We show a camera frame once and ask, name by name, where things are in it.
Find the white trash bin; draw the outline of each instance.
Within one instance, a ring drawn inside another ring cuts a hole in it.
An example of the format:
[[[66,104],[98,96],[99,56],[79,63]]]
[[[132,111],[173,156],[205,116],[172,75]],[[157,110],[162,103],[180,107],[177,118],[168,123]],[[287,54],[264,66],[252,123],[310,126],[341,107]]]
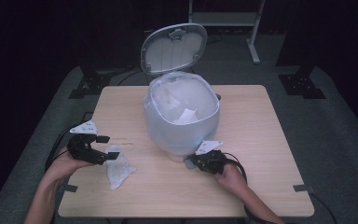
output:
[[[174,161],[184,161],[203,140],[212,140],[219,124],[219,101],[210,84],[180,71],[199,60],[206,41],[205,28],[184,23],[157,30],[142,46],[142,69],[159,76],[144,98],[147,132]]]

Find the open lid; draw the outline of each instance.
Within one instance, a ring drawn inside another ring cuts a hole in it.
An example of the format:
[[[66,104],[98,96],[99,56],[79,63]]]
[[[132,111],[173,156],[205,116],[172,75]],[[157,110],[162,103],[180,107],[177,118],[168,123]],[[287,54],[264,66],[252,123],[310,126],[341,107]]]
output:
[[[205,50],[207,38],[205,28],[196,23],[159,29],[142,45],[142,69],[149,76],[157,76],[191,67]]]

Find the white triangular marker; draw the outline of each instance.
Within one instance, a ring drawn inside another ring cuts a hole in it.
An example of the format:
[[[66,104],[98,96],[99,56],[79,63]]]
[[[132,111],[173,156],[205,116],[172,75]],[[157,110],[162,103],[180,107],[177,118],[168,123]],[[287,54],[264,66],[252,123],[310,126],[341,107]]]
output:
[[[199,149],[196,151],[196,155],[206,154],[222,144],[222,141],[202,141]]]
[[[95,126],[94,121],[91,119],[85,123],[76,126],[75,128],[69,131],[70,133],[89,133],[89,134],[97,134],[98,129]]]

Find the crumpled plastic bag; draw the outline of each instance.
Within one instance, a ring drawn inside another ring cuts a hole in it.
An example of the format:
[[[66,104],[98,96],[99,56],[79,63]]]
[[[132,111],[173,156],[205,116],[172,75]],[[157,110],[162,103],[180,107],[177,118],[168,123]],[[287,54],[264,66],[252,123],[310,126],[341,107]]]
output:
[[[124,180],[136,171],[136,168],[131,166],[126,156],[121,152],[118,145],[112,145],[105,150],[108,152],[119,152],[117,159],[114,161],[106,161],[107,163],[107,177],[110,182],[110,189],[115,190],[121,186]]]

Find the light wood tabletop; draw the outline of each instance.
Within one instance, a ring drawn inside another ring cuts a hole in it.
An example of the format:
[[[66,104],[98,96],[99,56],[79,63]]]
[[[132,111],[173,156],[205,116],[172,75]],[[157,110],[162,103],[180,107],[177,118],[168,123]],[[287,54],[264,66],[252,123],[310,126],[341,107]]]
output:
[[[106,163],[82,168],[69,180],[76,192],[66,191],[62,217],[243,217],[243,205],[220,188],[212,175],[188,170],[172,161],[150,140],[144,120],[146,86],[106,87],[92,119],[99,135],[110,136],[104,150],[119,145],[136,167],[116,190],[111,190]],[[222,96],[220,122],[214,140],[218,149],[235,155],[248,176],[249,186],[281,217],[309,217],[314,208],[303,185],[292,152],[269,95],[263,86],[217,85]]]

